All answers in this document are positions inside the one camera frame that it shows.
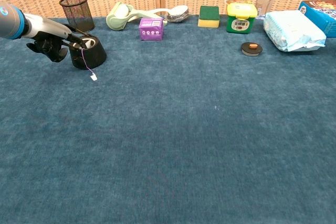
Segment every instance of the purple box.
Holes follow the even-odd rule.
[[[162,40],[163,19],[142,18],[139,25],[141,40]]]

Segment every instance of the yellow sponge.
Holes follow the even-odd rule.
[[[219,27],[219,7],[202,5],[198,17],[199,27],[218,28]]]

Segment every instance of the mesh pencil holder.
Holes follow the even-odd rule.
[[[91,16],[88,0],[60,0],[69,25],[87,32],[94,29],[94,22]]]

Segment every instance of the green container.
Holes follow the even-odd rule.
[[[257,8],[253,4],[229,4],[227,6],[226,31],[229,33],[248,34],[253,27],[257,13]]]

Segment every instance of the blue cardboard box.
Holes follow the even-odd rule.
[[[327,37],[336,37],[336,0],[302,1],[299,10]]]

